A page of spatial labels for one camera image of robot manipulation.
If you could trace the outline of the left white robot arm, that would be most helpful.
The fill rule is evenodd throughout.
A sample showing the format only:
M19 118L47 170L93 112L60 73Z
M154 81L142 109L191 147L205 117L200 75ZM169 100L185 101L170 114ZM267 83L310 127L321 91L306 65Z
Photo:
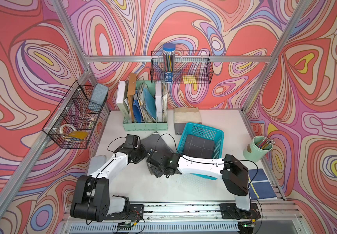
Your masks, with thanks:
M99 169L79 177L70 209L70 216L91 222L102 222L109 215L130 215L128 197L111 195L110 183L130 163L138 164L147 151L137 135L126 135L125 142L113 150L113 156Z

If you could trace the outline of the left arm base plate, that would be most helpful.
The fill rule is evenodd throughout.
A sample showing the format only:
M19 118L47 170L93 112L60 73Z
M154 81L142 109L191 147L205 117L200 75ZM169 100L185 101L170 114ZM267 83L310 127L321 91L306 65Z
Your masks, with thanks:
M104 220L139 220L143 217L143 212L143 204L126 205L122 212L109 214Z

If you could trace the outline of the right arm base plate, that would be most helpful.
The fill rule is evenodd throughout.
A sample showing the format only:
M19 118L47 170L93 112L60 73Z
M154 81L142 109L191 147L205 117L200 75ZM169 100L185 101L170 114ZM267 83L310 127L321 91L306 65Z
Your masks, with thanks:
M255 219L258 220L262 217L260 208L256 203L251 203L249 211L244 211L236 207L235 203L221 203L220 212L222 219Z

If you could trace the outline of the teal plastic basket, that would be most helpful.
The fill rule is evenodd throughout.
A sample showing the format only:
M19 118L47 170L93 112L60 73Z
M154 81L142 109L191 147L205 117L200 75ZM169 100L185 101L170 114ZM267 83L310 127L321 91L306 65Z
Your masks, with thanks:
M187 135L213 140L215 147L212 159L183 155ZM181 155L177 167L178 172L180 174L194 174L211 180L221 179L223 142L224 132L222 130L197 123L187 123L178 146L178 152Z

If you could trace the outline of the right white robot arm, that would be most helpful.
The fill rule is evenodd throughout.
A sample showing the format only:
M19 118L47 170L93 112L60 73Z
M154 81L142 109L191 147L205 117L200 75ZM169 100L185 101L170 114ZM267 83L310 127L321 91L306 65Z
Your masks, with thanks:
M150 150L147 154L147 163L153 168L156 177L198 174L221 179L228 192L235 196L237 209L243 211L251 209L248 168L233 155L219 159L201 159L181 154L166 156L156 150Z

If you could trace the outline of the grey pillowcase with label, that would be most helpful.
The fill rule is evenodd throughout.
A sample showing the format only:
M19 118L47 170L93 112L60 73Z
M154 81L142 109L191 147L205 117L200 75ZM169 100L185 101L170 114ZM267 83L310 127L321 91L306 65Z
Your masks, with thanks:
M151 149L156 149L158 153L165 156L170 156L173 153L173 150L166 144L166 142L162 138L158 139L159 137L159 133L154 132L150 136L142 139L141 144L144 145L147 151ZM151 165L150 163L147 162L146 164L151 175L159 178L164 174L163 171L160 171L157 167Z

